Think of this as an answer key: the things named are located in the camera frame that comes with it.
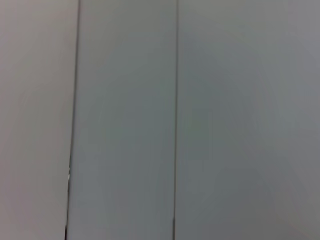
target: white panel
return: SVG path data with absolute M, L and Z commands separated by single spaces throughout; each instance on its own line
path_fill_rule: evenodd
M 64 239 L 76 0 L 0 1 L 0 239 Z
M 80 6 L 68 240 L 170 240 L 175 1 Z
M 319 9 L 180 0 L 176 240 L 320 238 Z

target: gray surface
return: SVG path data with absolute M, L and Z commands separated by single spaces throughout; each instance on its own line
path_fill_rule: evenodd
M 76 0 L 0 1 L 0 239 L 63 240 Z
M 68 240 L 170 240 L 175 2 L 82 0 Z
M 180 0 L 176 240 L 320 238 L 319 9 Z

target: vertical groove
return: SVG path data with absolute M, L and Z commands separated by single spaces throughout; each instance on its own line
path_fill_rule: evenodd
M 178 83 L 179 83 L 179 0 L 175 6 L 175 116 L 174 116 L 174 194 L 172 239 L 176 239 L 177 156 L 178 156 Z
M 77 19 L 76 19 L 76 37 L 75 37 L 75 61 L 74 61 L 74 85 L 73 85 L 73 107 L 72 107 L 72 126 L 71 126 L 71 143 L 70 143 L 70 158 L 69 158 L 69 180 L 68 180 L 68 193 L 67 193 L 67 208 L 66 208 L 66 224 L 65 224 L 65 237 L 67 240 L 68 223 L 69 223 L 69 201 L 70 201 L 70 182 L 71 182 L 71 169 L 72 169 L 72 156 L 75 136 L 75 113 L 76 113 L 76 93 L 77 93 L 77 79 L 78 79 L 78 52 L 79 52 L 79 31 L 80 31 L 80 7 L 81 0 L 77 0 Z

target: wall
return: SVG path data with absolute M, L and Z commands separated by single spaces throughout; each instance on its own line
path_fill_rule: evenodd
M 0 239 L 62 240 L 76 0 L 0 2 Z
M 169 240 L 174 0 L 83 0 L 68 240 Z
M 176 239 L 319 239 L 320 2 L 180 0 Z

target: white wall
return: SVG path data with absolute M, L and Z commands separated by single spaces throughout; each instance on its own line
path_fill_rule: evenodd
M 177 240 L 319 239 L 319 9 L 180 0 Z
M 171 240 L 175 0 L 82 0 L 68 240 Z
M 0 239 L 62 240 L 76 0 L 0 2 Z

